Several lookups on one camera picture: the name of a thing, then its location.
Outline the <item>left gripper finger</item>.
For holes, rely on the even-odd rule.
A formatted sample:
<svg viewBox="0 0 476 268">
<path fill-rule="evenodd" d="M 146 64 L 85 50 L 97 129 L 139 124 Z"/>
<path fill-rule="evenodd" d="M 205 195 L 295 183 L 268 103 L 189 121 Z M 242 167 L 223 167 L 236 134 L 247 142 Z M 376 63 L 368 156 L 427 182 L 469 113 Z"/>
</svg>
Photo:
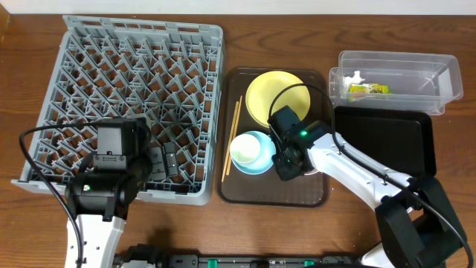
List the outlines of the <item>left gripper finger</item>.
<svg viewBox="0 0 476 268">
<path fill-rule="evenodd" d="M 162 147 L 164 169 L 167 177 L 177 176 L 179 174 L 179 167 L 177 164 L 176 150 L 172 142 L 167 142 Z"/>
<path fill-rule="evenodd" d="M 166 179 L 163 153 L 160 147 L 149 149 L 149 158 L 152 162 L 152 173 L 149 175 L 150 181 L 161 181 Z"/>
</svg>

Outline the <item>white bowl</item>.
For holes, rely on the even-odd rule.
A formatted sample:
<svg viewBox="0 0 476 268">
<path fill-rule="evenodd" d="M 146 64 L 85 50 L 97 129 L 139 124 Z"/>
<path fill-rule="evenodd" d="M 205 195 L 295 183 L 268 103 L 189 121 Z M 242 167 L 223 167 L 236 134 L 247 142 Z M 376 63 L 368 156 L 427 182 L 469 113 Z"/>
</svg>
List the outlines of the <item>white bowl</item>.
<svg viewBox="0 0 476 268">
<path fill-rule="evenodd" d="M 319 173 L 319 170 L 314 169 L 314 170 L 304 172 L 304 176 L 311 176 L 311 175 L 314 175 L 314 174 L 317 174 L 317 173 Z"/>
</svg>

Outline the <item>white green cup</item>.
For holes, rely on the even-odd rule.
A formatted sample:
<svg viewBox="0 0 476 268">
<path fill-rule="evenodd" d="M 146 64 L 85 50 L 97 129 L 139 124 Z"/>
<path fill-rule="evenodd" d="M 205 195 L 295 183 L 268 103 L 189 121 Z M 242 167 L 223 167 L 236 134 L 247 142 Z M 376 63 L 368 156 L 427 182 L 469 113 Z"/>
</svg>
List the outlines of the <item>white green cup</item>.
<svg viewBox="0 0 476 268">
<path fill-rule="evenodd" d="M 250 134 L 238 135 L 231 142 L 230 154 L 231 158 L 239 164 L 251 163 L 260 154 L 260 142 Z"/>
</svg>

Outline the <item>white tissue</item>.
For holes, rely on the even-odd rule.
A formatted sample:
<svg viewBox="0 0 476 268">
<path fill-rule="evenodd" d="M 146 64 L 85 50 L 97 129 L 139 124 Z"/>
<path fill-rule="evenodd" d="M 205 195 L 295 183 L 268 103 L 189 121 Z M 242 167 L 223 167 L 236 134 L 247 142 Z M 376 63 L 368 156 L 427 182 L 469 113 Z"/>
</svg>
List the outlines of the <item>white tissue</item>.
<svg viewBox="0 0 476 268">
<path fill-rule="evenodd" d="M 343 76 L 343 83 L 344 83 L 344 88 L 349 89 L 352 85 L 360 84 L 363 81 L 365 81 L 364 78 L 361 77 L 361 72 L 360 71 L 354 71 L 354 75 L 352 77 L 350 76 Z"/>
</svg>

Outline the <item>green yellow snack wrapper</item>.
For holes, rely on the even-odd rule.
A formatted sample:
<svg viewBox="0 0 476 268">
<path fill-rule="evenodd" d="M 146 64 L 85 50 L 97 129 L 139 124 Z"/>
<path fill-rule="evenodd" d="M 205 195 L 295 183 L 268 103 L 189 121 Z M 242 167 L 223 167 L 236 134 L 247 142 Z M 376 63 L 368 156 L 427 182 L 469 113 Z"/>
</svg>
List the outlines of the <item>green yellow snack wrapper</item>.
<svg viewBox="0 0 476 268">
<path fill-rule="evenodd" d="M 375 97 L 377 95 L 391 94 L 391 90 L 387 85 L 377 83 L 352 84 L 348 92 L 352 99 Z"/>
</svg>

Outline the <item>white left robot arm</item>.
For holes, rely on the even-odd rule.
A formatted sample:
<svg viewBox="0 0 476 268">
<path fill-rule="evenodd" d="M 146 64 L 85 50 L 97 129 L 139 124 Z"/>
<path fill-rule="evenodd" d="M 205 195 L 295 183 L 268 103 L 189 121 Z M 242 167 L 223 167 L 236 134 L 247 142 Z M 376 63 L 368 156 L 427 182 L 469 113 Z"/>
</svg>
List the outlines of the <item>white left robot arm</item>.
<svg viewBox="0 0 476 268">
<path fill-rule="evenodd" d="M 149 119 L 105 119 L 97 129 L 97 149 L 65 189 L 73 214 L 67 223 L 66 267 L 111 267 L 138 192 L 150 181 L 179 172 L 173 144 L 151 147 Z"/>
</svg>

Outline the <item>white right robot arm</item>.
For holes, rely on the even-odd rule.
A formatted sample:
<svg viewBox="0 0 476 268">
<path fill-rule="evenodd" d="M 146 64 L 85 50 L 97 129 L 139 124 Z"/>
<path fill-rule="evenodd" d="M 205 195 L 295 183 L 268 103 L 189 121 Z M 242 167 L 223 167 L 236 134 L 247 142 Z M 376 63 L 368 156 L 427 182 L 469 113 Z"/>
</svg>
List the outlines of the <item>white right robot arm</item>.
<svg viewBox="0 0 476 268">
<path fill-rule="evenodd" d="M 364 267 L 439 267 L 464 249 L 466 233 L 436 178 L 385 167 L 348 144 L 333 126 L 298 118 L 268 120 L 277 145 L 273 162 L 283 181 L 308 171 L 337 179 L 375 212 L 381 242 L 361 257 Z"/>
</svg>

